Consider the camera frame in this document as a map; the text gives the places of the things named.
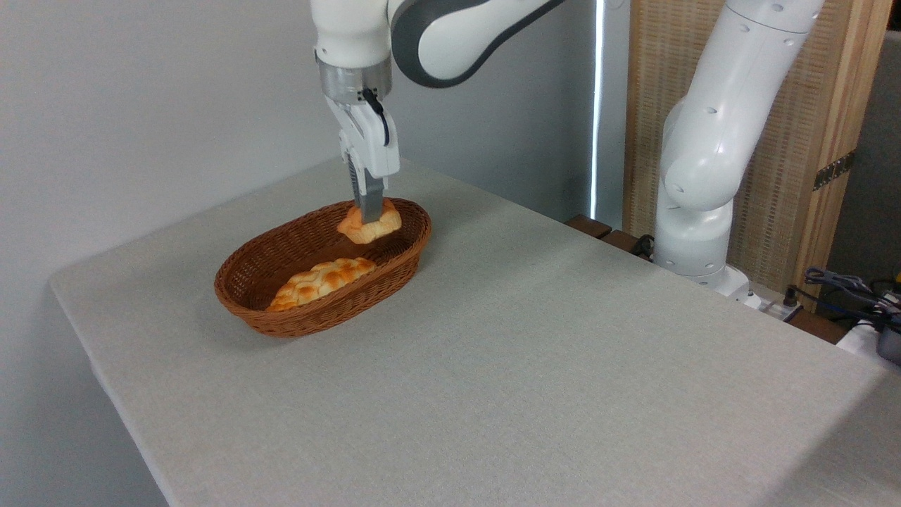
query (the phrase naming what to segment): white wall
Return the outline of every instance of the white wall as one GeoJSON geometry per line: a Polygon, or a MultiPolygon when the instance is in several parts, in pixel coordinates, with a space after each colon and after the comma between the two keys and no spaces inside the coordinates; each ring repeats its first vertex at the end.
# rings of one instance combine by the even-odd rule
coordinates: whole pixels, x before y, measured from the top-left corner
{"type": "MultiPolygon", "coordinates": [[[[396,77],[402,154],[581,211],[592,69],[568,48],[593,43],[593,8],[566,3],[460,88],[396,77]]],[[[337,155],[313,42],[303,0],[0,4],[0,505],[164,504],[47,280],[337,155]]]]}

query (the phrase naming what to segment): small bread roll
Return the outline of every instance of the small bread roll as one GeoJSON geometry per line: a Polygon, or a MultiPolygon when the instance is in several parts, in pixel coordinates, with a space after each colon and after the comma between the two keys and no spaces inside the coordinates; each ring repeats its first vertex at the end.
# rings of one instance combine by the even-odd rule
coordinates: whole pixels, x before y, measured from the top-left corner
{"type": "Polygon", "coordinates": [[[363,224],[363,213],[354,206],[338,224],[338,232],[356,244],[369,244],[395,232],[400,226],[400,213],[390,200],[385,199],[382,201],[382,217],[378,221],[363,224]]]}
{"type": "Polygon", "coordinates": [[[292,276],[278,290],[266,311],[292,309],[318,300],[375,269],[375,263],[362,257],[316,264],[310,271],[292,276]]]}

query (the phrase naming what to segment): woven panel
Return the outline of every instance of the woven panel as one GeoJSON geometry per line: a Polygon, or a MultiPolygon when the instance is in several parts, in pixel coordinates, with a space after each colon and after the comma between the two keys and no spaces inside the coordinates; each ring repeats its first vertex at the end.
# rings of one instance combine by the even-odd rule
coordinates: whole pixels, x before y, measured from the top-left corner
{"type": "MultiPolygon", "coordinates": [[[[653,231],[663,122],[688,90],[722,1],[635,0],[624,227],[653,231]]],[[[784,287],[794,271],[851,4],[827,1],[735,197],[729,263],[784,287]]]]}

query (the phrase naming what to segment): cable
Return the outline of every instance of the cable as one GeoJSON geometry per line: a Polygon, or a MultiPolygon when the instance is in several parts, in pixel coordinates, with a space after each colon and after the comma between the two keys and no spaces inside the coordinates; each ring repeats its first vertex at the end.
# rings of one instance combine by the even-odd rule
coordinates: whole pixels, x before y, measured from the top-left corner
{"type": "Polygon", "coordinates": [[[874,324],[879,324],[881,326],[888,327],[889,329],[895,331],[896,333],[901,333],[901,325],[899,325],[895,320],[892,320],[892,318],[883,317],[884,312],[882,312],[881,310],[874,310],[873,313],[867,313],[867,312],[862,312],[862,311],[844,309],[842,307],[837,307],[835,305],[827,303],[826,301],[823,301],[820,298],[817,298],[813,294],[810,294],[808,292],[805,292],[804,290],[801,290],[796,285],[789,285],[788,288],[790,290],[795,291],[798,294],[801,294],[802,296],[808,298],[811,301],[815,301],[817,304],[822,305],[832,311],[836,311],[836,312],[839,312],[839,313],[842,313],[842,314],[845,314],[845,315],[848,315],[851,317],[855,317],[860,320],[868,320],[874,324]]]}
{"type": "Polygon", "coordinates": [[[382,126],[385,127],[385,144],[383,144],[383,146],[388,146],[388,144],[391,143],[391,137],[388,132],[388,121],[385,119],[385,108],[378,102],[378,97],[376,97],[375,92],[373,92],[371,88],[363,88],[363,99],[366,100],[369,107],[372,107],[372,110],[376,112],[378,117],[382,119],[382,126]]]}
{"type": "Polygon", "coordinates": [[[895,306],[892,301],[877,295],[859,276],[839,274],[822,268],[811,267],[804,272],[804,281],[811,285],[833,287],[843,292],[849,298],[868,305],[882,303],[888,306],[895,306]]]}

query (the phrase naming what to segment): oval basket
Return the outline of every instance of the oval basket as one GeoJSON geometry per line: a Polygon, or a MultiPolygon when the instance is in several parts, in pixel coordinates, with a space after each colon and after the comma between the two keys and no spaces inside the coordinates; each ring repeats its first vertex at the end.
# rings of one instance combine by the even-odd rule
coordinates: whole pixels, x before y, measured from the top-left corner
{"type": "Polygon", "coordinates": [[[432,233],[432,220],[419,205],[401,198],[391,202],[401,228],[370,244],[354,244],[336,230],[353,201],[322,207],[251,239],[219,268],[216,297],[250,327],[276,337],[323,331],[371,308],[413,278],[432,233]],[[305,305],[264,311],[293,275],[341,257],[364,257],[376,269],[305,305]]]}

